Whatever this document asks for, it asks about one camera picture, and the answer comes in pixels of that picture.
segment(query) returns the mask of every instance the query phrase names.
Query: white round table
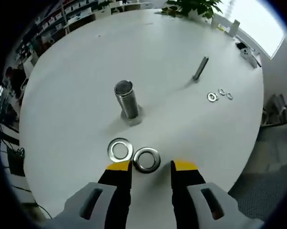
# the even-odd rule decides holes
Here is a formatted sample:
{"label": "white round table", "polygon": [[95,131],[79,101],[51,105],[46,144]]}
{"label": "white round table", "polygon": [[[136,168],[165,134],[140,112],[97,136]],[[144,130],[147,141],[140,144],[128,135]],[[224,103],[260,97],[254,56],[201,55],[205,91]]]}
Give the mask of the white round table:
{"label": "white round table", "polygon": [[[133,170],[129,229],[176,228],[171,160],[195,162],[206,182],[225,191],[246,165],[260,126],[262,69],[253,69],[221,31],[157,11],[89,23],[54,44],[33,69],[20,145],[30,189],[53,217],[67,198],[99,180],[112,163],[107,146],[117,137],[134,151],[155,148],[162,161],[151,174]],[[199,83],[185,87],[205,55],[210,59]],[[124,79],[133,82],[145,113],[133,127],[121,120],[114,95]],[[219,100],[208,101],[209,92]]]}

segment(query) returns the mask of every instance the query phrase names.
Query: potted plant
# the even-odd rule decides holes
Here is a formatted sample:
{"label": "potted plant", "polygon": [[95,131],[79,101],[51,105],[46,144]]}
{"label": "potted plant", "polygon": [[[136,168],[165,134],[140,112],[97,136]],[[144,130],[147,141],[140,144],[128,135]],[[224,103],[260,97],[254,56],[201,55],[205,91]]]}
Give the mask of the potted plant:
{"label": "potted plant", "polygon": [[214,9],[222,12],[217,4],[221,0],[168,0],[168,5],[177,7],[178,13],[188,17],[189,19],[199,21],[202,17],[212,18],[214,16]]}

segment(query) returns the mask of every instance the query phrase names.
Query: bright window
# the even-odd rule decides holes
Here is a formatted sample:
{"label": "bright window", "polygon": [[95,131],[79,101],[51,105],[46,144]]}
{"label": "bright window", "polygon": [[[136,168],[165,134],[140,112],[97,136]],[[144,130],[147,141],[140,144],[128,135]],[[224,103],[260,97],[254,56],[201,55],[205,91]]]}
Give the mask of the bright window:
{"label": "bright window", "polygon": [[240,22],[240,29],[249,35],[272,58],[284,39],[284,32],[274,11],[265,0],[222,0],[219,8],[229,21]]}

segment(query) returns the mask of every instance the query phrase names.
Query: gray floor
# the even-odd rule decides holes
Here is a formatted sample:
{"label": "gray floor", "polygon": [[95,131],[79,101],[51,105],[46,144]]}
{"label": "gray floor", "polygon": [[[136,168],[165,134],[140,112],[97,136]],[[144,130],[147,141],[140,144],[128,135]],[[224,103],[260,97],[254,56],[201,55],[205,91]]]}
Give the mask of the gray floor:
{"label": "gray floor", "polygon": [[287,125],[260,130],[248,163],[229,194],[250,218],[266,220],[287,190]]}

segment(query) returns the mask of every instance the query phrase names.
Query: small metal washer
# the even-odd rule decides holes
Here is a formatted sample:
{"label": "small metal washer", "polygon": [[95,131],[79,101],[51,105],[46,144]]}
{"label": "small metal washer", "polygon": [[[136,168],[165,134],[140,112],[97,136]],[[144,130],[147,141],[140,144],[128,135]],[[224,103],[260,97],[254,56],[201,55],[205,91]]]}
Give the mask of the small metal washer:
{"label": "small metal washer", "polygon": [[[127,148],[128,153],[124,158],[118,158],[115,156],[113,149],[117,144],[122,144]],[[107,154],[113,162],[122,162],[131,160],[133,156],[133,145],[124,138],[115,138],[113,141],[109,143],[109,146],[107,147]]]}
{"label": "small metal washer", "polygon": [[232,94],[227,93],[226,95],[227,95],[227,97],[228,97],[230,100],[232,100],[232,99],[233,99],[233,95],[232,95]]}
{"label": "small metal washer", "polygon": [[[145,168],[139,164],[140,156],[145,153],[151,154],[154,158],[154,164],[150,168]],[[155,170],[157,170],[158,167],[160,166],[161,157],[159,153],[157,152],[157,150],[150,148],[150,147],[144,147],[144,148],[140,148],[139,150],[137,150],[136,153],[134,154],[133,164],[135,168],[141,173],[152,173]]]}
{"label": "small metal washer", "polygon": [[210,92],[207,94],[207,99],[213,103],[214,101],[218,100],[219,97],[216,93]]}
{"label": "small metal washer", "polygon": [[220,95],[225,95],[225,91],[222,88],[219,88]]}

